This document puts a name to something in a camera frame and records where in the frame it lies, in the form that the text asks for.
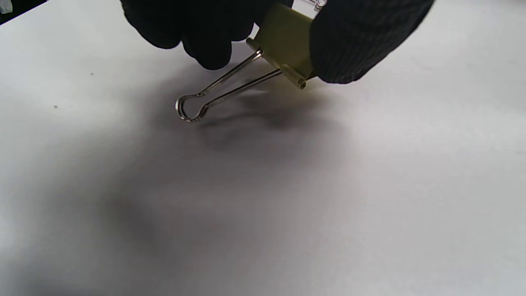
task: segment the white surface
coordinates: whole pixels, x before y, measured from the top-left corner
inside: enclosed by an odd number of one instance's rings
[[[0,294],[526,294],[525,14],[439,0],[360,82],[200,124],[174,99],[219,73],[116,0],[0,26]]]

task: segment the metal wire handle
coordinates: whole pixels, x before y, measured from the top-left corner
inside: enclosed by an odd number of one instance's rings
[[[323,0],[307,0],[308,2],[314,4],[314,10],[316,11],[320,11],[323,7],[324,7],[324,3],[325,1]]]
[[[247,89],[255,86],[255,85],[258,85],[260,83],[263,83],[267,80],[270,80],[274,77],[277,77],[277,76],[280,76],[281,74],[283,74],[283,72],[280,70],[280,69],[276,69],[272,72],[269,72],[263,76],[261,76],[260,78],[257,78],[255,80],[252,80],[250,81],[249,83],[246,83],[238,88],[235,88],[225,94],[222,94],[210,101],[208,101],[207,103],[205,103],[201,109],[199,110],[199,112],[197,112],[197,114],[194,116],[194,117],[189,117],[186,112],[185,112],[185,109],[184,109],[184,103],[191,99],[191,98],[197,98],[197,97],[203,97],[203,96],[206,96],[209,92],[211,92],[213,89],[215,89],[216,87],[222,85],[225,81],[227,81],[229,78],[231,78],[232,76],[234,76],[237,72],[241,71],[244,67],[246,67],[247,65],[249,65],[250,63],[254,62],[255,60],[257,60],[258,58],[260,58],[261,56],[263,56],[263,51],[262,50],[257,50],[255,51],[251,56],[249,56],[248,58],[246,58],[243,62],[241,62],[239,65],[235,66],[234,68],[232,68],[230,71],[228,71],[225,75],[221,76],[220,78],[218,78],[217,80],[215,80],[214,82],[212,82],[210,85],[208,85],[206,88],[204,88],[202,91],[198,92],[197,94],[193,94],[193,95],[184,95],[182,97],[180,97],[176,102],[175,102],[175,110],[177,110],[177,114],[179,114],[179,117],[186,121],[186,122],[195,122],[195,121],[198,121],[200,120],[201,118],[203,118],[203,116],[205,116],[206,112],[218,105],[218,104],[221,104],[222,102],[228,100],[229,98],[231,98],[232,95],[234,94],[238,94],[238,93],[241,93],[241,92],[244,92],[246,91]]]

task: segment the gloved hand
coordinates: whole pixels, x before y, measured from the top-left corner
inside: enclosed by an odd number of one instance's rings
[[[121,0],[130,24],[151,44],[185,51],[204,68],[230,61],[231,42],[246,39],[275,2],[293,0]],[[329,0],[311,26],[316,74],[329,83],[360,79],[420,24],[433,0]]]

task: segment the gold binder clip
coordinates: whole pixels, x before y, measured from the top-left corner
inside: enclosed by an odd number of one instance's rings
[[[254,50],[254,53],[199,93],[180,97],[175,103],[179,117],[186,122],[198,121],[206,115],[210,108],[232,98],[233,95],[281,75],[284,75],[298,88],[304,88],[308,79],[316,77],[310,62],[309,29],[311,22],[312,19],[285,5],[274,5],[267,13],[256,37],[247,39],[247,44]],[[206,96],[260,57],[266,59],[276,69],[208,101],[193,117],[186,114],[184,103],[187,100]]]

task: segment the finger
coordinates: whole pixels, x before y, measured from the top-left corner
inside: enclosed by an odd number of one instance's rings
[[[245,0],[231,0],[224,6],[226,30],[232,41],[245,40],[254,27]]]
[[[207,9],[196,6],[190,5],[187,11],[189,19],[198,21],[185,24],[183,45],[185,51],[201,66],[217,70],[230,62],[232,44],[221,21],[222,15],[218,13],[218,5]]]
[[[121,0],[130,25],[152,45],[173,48],[181,40],[180,18],[175,2],[155,0]]]

